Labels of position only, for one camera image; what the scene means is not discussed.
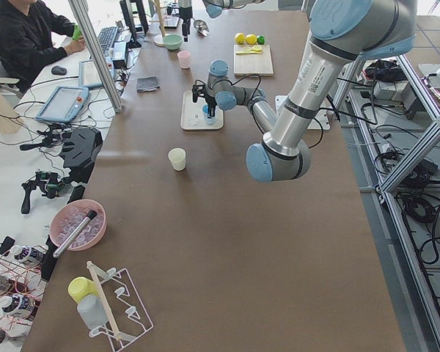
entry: hand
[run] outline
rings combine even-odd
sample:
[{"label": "hand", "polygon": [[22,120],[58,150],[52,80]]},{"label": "hand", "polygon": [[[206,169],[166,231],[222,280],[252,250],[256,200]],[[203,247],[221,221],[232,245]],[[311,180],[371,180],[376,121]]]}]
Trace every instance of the hand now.
[{"label": "hand", "polygon": [[86,46],[85,39],[83,39],[83,37],[79,37],[78,40],[72,40],[69,45],[64,46],[64,49],[67,52],[67,55],[71,55],[78,53],[79,51],[83,51]]}]

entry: black shirt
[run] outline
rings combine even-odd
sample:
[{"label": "black shirt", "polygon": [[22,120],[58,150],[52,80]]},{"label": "black shirt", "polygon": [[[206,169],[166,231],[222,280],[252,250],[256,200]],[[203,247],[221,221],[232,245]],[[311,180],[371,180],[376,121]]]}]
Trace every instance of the black shirt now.
[{"label": "black shirt", "polygon": [[28,15],[0,0],[0,56],[5,70],[19,78],[18,88],[28,89],[40,71],[67,56],[64,48],[54,48],[51,32],[73,35],[73,23],[58,16],[37,0]]}]

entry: wooden stick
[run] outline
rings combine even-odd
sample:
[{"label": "wooden stick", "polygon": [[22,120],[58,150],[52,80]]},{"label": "wooden stick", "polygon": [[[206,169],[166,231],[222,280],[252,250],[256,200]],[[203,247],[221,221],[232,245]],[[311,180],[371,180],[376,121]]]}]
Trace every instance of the wooden stick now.
[{"label": "wooden stick", "polygon": [[98,278],[95,267],[96,265],[93,264],[91,261],[87,262],[87,269],[89,270],[91,278],[95,283],[96,290],[98,292],[98,295],[100,296],[101,303],[103,304],[104,312],[106,312],[106,315],[108,316],[111,330],[114,332],[114,337],[116,337],[116,340],[119,341],[122,339],[121,332],[119,330],[119,326],[117,326],[116,319],[114,319],[114,316],[112,315],[111,307],[109,306],[106,295],[104,294],[103,287],[101,286],[100,279]]},{"label": "wooden stick", "polygon": [[164,38],[166,32],[164,30],[164,19],[163,19],[163,14],[161,13],[160,0],[153,0],[153,3],[156,6],[156,13],[158,14],[158,22],[160,22],[161,36]]}]

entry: white desk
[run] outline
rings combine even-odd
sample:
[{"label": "white desk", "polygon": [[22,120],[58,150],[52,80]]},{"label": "white desk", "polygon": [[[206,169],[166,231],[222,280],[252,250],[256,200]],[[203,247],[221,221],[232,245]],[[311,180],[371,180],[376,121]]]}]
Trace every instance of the white desk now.
[{"label": "white desk", "polygon": [[[60,65],[67,68],[67,77],[78,76],[78,63],[89,58],[88,50],[81,53],[66,57],[61,61],[45,67],[41,74],[34,82],[44,82],[47,80],[61,78],[65,76],[54,76],[51,74],[51,68],[54,65]],[[78,79],[60,79],[32,87],[23,97],[21,102],[26,101],[46,101],[50,94],[57,86],[77,87]],[[100,100],[93,103],[89,109],[88,104],[94,100]],[[40,110],[42,104],[23,104],[16,108],[16,111],[27,117],[35,116]],[[111,124],[114,110],[111,103],[107,99],[104,89],[94,89],[90,91],[90,96],[82,111],[85,111],[80,117],[72,121],[74,124],[82,126],[96,125],[100,129],[103,139],[106,138],[107,130]],[[85,120],[89,114],[95,119]],[[34,119],[23,118],[23,122],[31,131],[44,131],[46,124],[38,122]],[[35,142],[40,142],[42,137],[37,137]],[[29,141],[30,135],[25,128],[21,128],[19,132],[12,135],[4,135],[0,133],[0,141],[8,144],[17,144]],[[52,155],[58,155],[61,147],[43,148],[44,151]],[[21,151],[18,145],[7,146],[0,143],[0,243],[5,236],[15,239],[15,244],[19,245],[43,245],[48,236],[48,226],[52,221],[55,213],[67,203],[73,187],[64,188],[61,197],[48,199],[41,196],[39,189],[31,193],[31,211],[27,215],[21,214],[21,203],[24,198],[24,191],[21,184],[26,182],[37,169],[58,172],[57,168],[65,171],[68,176],[69,169],[63,169],[63,159],[60,157],[51,158],[51,162],[39,152],[38,149],[29,151]],[[16,334],[26,330],[26,327],[19,327],[13,330]],[[0,345],[0,352],[19,351],[21,348],[12,346],[9,342]]]}]

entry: computer mouse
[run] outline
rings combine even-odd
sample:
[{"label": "computer mouse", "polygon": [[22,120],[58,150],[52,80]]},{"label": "computer mouse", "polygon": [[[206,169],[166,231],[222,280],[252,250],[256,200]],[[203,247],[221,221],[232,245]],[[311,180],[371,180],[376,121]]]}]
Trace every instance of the computer mouse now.
[{"label": "computer mouse", "polygon": [[57,75],[57,76],[63,76],[67,74],[67,69],[65,67],[62,66],[54,66],[51,70],[51,73],[53,75]]}]

